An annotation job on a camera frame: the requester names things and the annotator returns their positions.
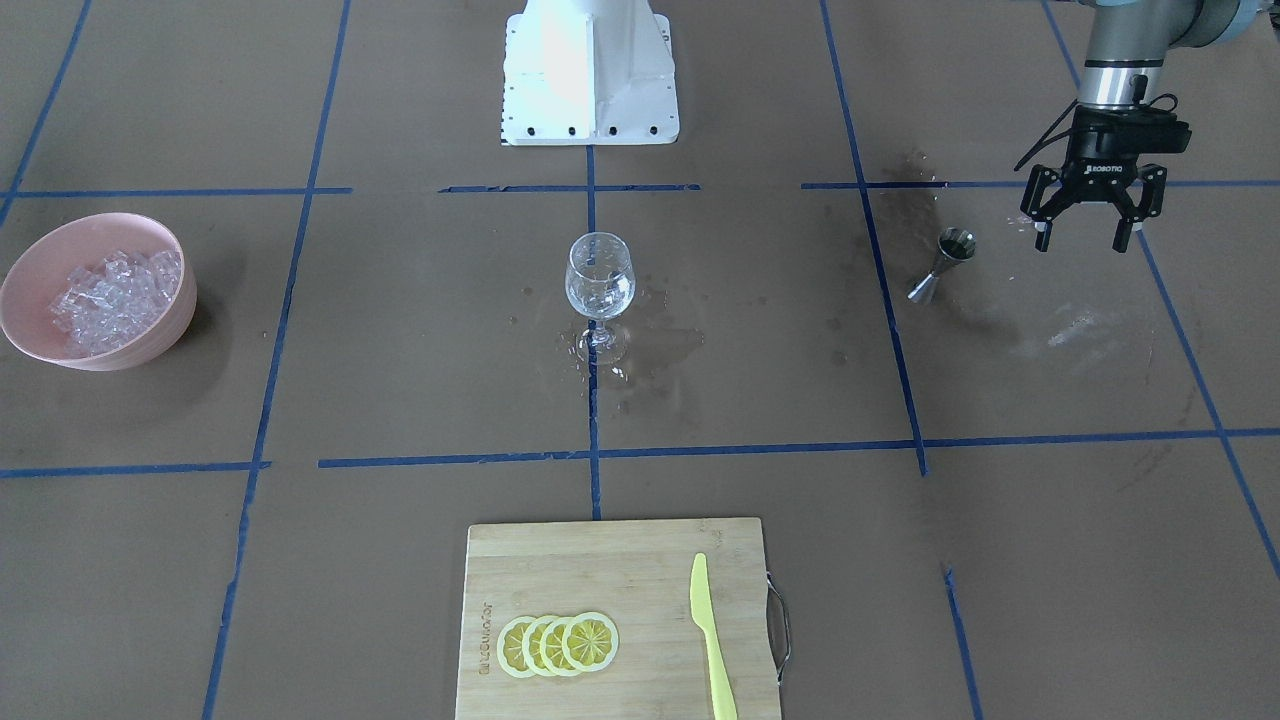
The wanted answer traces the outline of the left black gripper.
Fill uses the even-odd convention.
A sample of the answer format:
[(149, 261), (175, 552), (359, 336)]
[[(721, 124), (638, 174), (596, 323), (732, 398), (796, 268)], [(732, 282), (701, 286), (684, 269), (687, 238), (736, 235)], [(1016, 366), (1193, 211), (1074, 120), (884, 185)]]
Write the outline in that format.
[[(1190, 137), (1190, 126), (1170, 110), (1076, 108), (1062, 169), (1033, 165), (1021, 196), (1020, 213), (1032, 220), (1036, 250), (1050, 250), (1053, 220), (1061, 211), (1076, 204), (1106, 202), (1120, 215), (1112, 250), (1126, 252), (1133, 233), (1164, 210), (1169, 178), (1165, 167), (1139, 160), (1185, 152)], [(1059, 182), (1057, 206), (1050, 191)]]

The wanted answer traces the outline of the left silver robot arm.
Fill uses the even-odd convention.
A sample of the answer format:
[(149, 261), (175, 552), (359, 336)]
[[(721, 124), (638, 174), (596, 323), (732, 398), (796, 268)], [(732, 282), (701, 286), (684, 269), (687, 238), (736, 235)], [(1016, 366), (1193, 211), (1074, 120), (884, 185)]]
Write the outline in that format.
[(1158, 78), (1170, 50), (1225, 44), (1275, 1), (1089, 1), (1094, 17), (1076, 97), (1028, 149), (1015, 168), (1066, 141), (1060, 167), (1030, 169), (1020, 211), (1050, 247), (1053, 222), (1079, 204), (1116, 209), (1112, 241), (1128, 250), (1132, 234), (1161, 214), (1169, 172), (1144, 155), (1185, 152), (1192, 129), (1176, 108), (1160, 108)]

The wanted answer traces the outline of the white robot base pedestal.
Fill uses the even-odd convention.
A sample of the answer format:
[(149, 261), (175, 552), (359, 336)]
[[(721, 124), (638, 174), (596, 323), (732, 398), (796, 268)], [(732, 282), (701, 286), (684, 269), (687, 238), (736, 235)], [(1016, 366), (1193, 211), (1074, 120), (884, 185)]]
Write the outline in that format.
[(504, 41), (503, 145), (678, 141), (671, 24), (650, 3), (529, 1)]

